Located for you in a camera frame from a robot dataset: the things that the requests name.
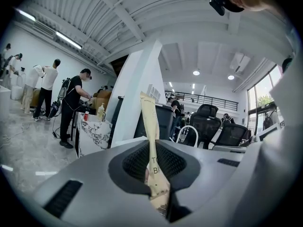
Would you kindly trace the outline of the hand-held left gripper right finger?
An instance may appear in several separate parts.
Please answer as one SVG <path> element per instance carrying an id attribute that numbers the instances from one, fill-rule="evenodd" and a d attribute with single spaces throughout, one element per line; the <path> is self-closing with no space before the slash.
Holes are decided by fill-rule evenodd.
<path id="1" fill-rule="evenodd" d="M 156 141 L 157 160 L 170 184 L 166 220 L 197 211 L 216 195 L 239 166 L 243 154 Z"/>

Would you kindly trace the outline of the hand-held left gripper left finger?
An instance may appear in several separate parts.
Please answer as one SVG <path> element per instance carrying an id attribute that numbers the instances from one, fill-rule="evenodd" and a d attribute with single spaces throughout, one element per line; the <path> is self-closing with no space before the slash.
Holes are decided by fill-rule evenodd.
<path id="1" fill-rule="evenodd" d="M 80 157 L 43 182 L 33 198 L 58 225 L 164 227 L 166 220 L 148 195 L 125 192 L 109 174 L 133 189 L 137 180 L 123 170 L 123 159 L 111 160 L 147 145 L 141 140 Z"/>

